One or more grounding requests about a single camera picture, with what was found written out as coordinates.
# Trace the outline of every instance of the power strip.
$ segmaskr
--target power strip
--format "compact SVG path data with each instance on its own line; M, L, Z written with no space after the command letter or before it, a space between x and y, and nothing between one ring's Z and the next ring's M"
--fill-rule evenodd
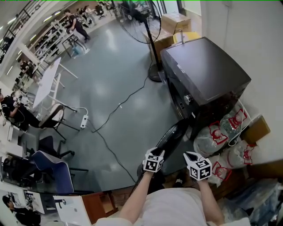
M84 115L84 116L83 116L83 120L81 121L80 127L81 127L82 129L84 129L85 126L86 126L86 124L87 124L87 122L88 122L88 115Z

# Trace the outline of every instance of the fan base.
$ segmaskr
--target fan base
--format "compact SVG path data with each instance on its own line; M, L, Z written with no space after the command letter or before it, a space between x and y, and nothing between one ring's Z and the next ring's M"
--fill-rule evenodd
M161 83L162 82L161 78L164 78L164 70L162 64L161 64L161 68L162 69L159 71L157 69L157 64L152 65L149 69L149 79L154 82Z

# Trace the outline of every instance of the railing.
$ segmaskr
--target railing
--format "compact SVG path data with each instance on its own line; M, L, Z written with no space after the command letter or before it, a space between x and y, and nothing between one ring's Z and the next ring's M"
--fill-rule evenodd
M15 21L11 23L0 43L0 64L18 32L44 2L45 1L29 1L21 12L16 15Z

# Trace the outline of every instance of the yellow object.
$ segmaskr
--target yellow object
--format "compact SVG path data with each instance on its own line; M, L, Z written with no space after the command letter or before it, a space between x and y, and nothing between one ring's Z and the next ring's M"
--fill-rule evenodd
M196 32L183 32L183 38L184 38L184 42L187 42L187 41L197 39L197 38L201 38L201 37ZM173 40L174 40L175 44L178 43L178 42L181 42L182 41L181 33L178 32L178 33L174 34Z

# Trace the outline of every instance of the black cable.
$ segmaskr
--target black cable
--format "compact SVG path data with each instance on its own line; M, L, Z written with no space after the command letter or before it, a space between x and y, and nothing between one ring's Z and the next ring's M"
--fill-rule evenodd
M106 123L109 121L111 115L112 115L122 104L124 104L127 100L129 100L129 98L130 98L132 95L134 95L135 93L137 93L138 91L140 91L141 89L143 89L143 88L145 87L145 82L146 82L146 80L147 80L148 77L149 77L149 71L150 71L150 69L151 69L151 67L152 67L152 63L153 63L151 53L150 53L150 59L151 59L151 63L150 63L150 65L149 65L149 69L148 69L148 71L147 71L147 77L145 78L145 81L144 81L144 83L143 83L143 86L142 86L141 88L139 88L138 90L136 90L135 92L131 93L125 101L123 101L122 103L118 104L118 106L115 108L115 110L112 111L112 112L109 114L109 116L108 116L106 122L103 123L102 126L100 126L97 130L93 131L93 133L99 131L103 126L105 126Z
M112 112L109 114L109 116L108 116L106 122L105 122L104 124L102 124L102 126L100 126L98 129L96 129L95 126L94 126L94 124L93 124L89 119L87 119L87 120L92 124L92 126L93 126L93 128L94 128L94 131L91 130L91 132L92 132L92 133L97 132L97 133L99 134L99 136L103 139L106 148L114 155L114 157L115 157L117 163L129 174L130 178L131 178L131 179L133 180L133 182L135 183L133 190L134 190L134 189L136 188L136 186L139 184L140 180L142 179L142 176L140 176L137 181L134 180L134 178L133 178L132 175L129 173L129 171L128 171L128 170L123 166L123 164L120 162L120 160L118 159L117 155L110 149L110 147L108 146L108 144L107 144L105 138L104 138L98 131L99 131L103 126L106 125L106 123L109 121L111 115L119 108L119 106L120 106L121 104L124 104L132 95L134 95L135 93L137 93L138 91L140 91L141 89L143 89L143 88L145 87L145 82L146 82L146 80L147 80L148 77L149 77L149 71L150 71L150 69L151 69L151 67L152 67L152 63L153 63L151 53L150 53L150 59L151 59L151 62L150 62L149 69L148 69L148 71L147 71L147 77L146 77L145 80L144 80L143 86L142 86L141 88L137 89L135 92L131 93L131 94L127 97L127 99L126 99L125 101L123 101L122 103L118 104L118 106L115 108L115 110L112 111Z
M92 124L93 128L96 130L94 124L93 124L89 119L87 119L87 120ZM97 132L97 133L99 134L99 136L103 139L106 148L114 155L114 157L115 157L117 163L129 174L129 176L130 176L130 178L133 180L133 182L136 183L136 181L134 180L134 178L132 177L132 175L129 173L129 171L128 171L128 170L123 166L123 164L120 162L120 160L118 159L117 155L110 149L110 147L108 146L108 144L107 144L105 138L104 138L104 137L100 134L100 132L98 132L97 130L96 130L96 132Z

